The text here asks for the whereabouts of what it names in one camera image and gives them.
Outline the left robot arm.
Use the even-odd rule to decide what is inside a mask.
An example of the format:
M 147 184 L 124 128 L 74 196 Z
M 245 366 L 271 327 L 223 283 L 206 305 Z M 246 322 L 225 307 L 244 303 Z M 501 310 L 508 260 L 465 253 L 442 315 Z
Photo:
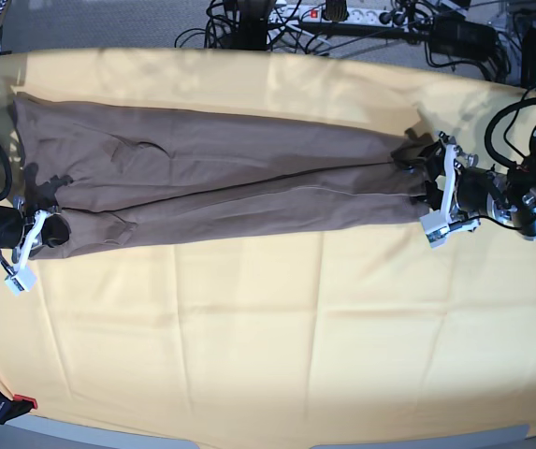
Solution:
M 520 161 L 500 154 L 493 144 L 496 127 L 506 116 L 517 118 L 521 110 L 536 106 L 535 91 L 536 85 L 530 86 L 486 126 L 484 148 L 493 161 L 488 169 L 478 167 L 476 155 L 464 152 L 445 133 L 421 149 L 393 152 L 397 167 L 426 175 L 426 192 L 419 199 L 430 212 L 420 223 L 431 247 L 442 246 L 455 233 L 474 231 L 483 220 L 536 240 L 536 125 Z

